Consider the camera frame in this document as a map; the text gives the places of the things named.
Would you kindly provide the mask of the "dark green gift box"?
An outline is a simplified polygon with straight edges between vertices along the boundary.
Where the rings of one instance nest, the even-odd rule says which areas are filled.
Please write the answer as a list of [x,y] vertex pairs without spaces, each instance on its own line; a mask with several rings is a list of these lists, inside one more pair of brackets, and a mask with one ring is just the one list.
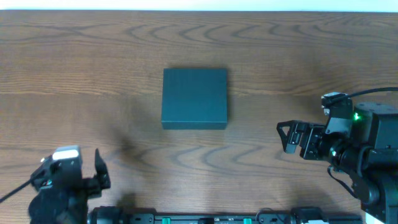
[[165,68],[161,123],[164,129],[225,129],[225,68]]

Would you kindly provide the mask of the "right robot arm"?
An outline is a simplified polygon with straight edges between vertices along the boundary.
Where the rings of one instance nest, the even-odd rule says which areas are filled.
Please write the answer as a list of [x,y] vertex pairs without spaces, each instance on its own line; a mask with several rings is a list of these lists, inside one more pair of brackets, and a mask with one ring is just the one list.
[[349,193],[366,213],[383,223],[397,223],[397,108],[351,100],[324,106],[326,124],[279,122],[285,153],[300,146],[305,160],[327,161],[348,174]]

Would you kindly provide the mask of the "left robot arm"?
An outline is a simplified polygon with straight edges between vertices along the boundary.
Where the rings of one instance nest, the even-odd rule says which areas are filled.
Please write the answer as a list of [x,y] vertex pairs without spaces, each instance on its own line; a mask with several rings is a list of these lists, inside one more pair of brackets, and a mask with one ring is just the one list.
[[38,194],[29,205],[31,223],[128,223],[129,217],[118,207],[96,207],[88,211],[88,201],[100,198],[111,188],[105,161],[95,150],[93,177],[84,178],[79,146],[59,147],[42,159],[30,181]]

